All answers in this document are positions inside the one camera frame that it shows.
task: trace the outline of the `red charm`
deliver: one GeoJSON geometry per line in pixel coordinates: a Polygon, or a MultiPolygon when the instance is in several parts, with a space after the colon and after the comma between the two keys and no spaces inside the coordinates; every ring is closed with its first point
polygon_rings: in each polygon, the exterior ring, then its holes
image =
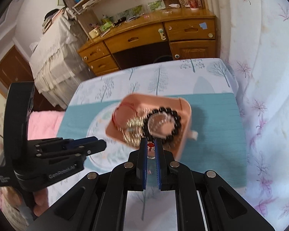
{"type": "Polygon", "coordinates": [[[154,147],[155,147],[155,145],[154,145],[154,143],[148,143],[148,149],[149,149],[149,152],[151,152],[152,151],[152,149],[154,150],[154,147]]]}

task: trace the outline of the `wooden dresser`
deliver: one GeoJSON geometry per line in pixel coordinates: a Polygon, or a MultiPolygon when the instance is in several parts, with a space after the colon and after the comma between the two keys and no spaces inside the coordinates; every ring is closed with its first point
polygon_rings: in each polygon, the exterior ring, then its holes
{"type": "Polygon", "coordinates": [[[205,9],[159,10],[89,40],[78,53],[97,76],[125,68],[118,53],[161,42],[170,47],[174,60],[215,58],[215,28],[215,15],[205,9]]]}

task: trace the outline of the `white curtain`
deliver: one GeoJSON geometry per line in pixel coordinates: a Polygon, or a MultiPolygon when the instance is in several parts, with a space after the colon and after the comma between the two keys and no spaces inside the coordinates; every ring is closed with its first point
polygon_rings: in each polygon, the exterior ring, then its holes
{"type": "Polygon", "coordinates": [[[289,224],[289,2],[209,0],[232,69],[247,142],[244,198],[276,229],[289,224]]]}

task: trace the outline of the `person's hand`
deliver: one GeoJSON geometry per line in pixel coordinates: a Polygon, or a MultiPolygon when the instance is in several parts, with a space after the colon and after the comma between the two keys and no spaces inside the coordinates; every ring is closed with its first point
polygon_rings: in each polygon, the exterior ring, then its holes
{"type": "MultiPolygon", "coordinates": [[[[17,208],[22,204],[22,198],[20,195],[14,190],[12,187],[2,187],[1,188],[2,194],[8,203],[17,208]]],[[[40,216],[44,213],[48,208],[48,190],[47,188],[42,189],[40,191],[34,192],[34,200],[36,205],[34,206],[33,212],[36,216],[40,216]]]]}

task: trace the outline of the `wooden door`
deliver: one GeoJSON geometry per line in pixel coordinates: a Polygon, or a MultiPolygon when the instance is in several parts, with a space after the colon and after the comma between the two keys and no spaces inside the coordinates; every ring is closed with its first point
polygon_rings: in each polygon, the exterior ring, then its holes
{"type": "Polygon", "coordinates": [[[216,57],[214,40],[176,41],[170,47],[174,60],[216,57]]]}
{"type": "MultiPolygon", "coordinates": [[[[0,61],[0,81],[8,89],[13,82],[33,82],[31,68],[27,61],[13,46],[0,61]]],[[[33,110],[55,110],[47,99],[35,88],[33,110]]]]}

